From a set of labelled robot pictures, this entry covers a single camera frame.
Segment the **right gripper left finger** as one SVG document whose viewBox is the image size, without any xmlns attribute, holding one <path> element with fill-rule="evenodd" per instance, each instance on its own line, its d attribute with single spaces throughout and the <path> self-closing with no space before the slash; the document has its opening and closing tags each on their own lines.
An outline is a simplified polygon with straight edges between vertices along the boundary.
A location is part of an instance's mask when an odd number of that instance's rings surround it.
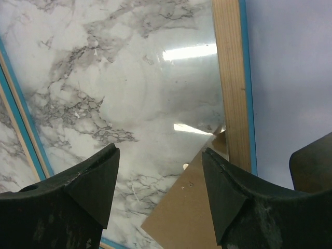
<svg viewBox="0 0 332 249">
<path fill-rule="evenodd" d="M 2 193 L 1 248 L 99 248 L 119 159 L 109 144 L 46 180 Z"/>
</svg>

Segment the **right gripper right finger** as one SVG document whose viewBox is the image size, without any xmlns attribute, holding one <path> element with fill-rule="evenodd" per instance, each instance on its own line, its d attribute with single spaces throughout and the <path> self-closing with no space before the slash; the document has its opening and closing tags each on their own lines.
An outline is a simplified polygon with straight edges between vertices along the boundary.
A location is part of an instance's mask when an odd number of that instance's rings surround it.
<svg viewBox="0 0 332 249">
<path fill-rule="evenodd" d="M 263 180 L 214 150 L 202 153 L 217 245 L 331 248 L 331 191 L 305 193 Z"/>
</svg>

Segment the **brown cardboard backing board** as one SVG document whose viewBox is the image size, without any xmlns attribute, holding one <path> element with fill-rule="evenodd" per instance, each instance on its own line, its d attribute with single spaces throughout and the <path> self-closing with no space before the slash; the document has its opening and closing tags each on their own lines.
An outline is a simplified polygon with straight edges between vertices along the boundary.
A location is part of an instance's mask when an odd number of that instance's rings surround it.
<svg viewBox="0 0 332 249">
<path fill-rule="evenodd" d="M 228 157 L 224 128 L 214 132 L 141 225 L 163 248 L 219 247 L 202 166 L 202 152 L 208 147 Z"/>
</svg>

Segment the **hot air balloon photo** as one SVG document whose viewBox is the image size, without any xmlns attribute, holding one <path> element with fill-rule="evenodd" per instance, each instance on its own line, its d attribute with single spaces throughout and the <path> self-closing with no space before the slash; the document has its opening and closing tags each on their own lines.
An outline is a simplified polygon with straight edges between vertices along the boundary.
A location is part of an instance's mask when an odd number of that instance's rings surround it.
<svg viewBox="0 0 332 249">
<path fill-rule="evenodd" d="M 257 174 L 331 187 L 331 1 L 247 1 Z"/>
</svg>

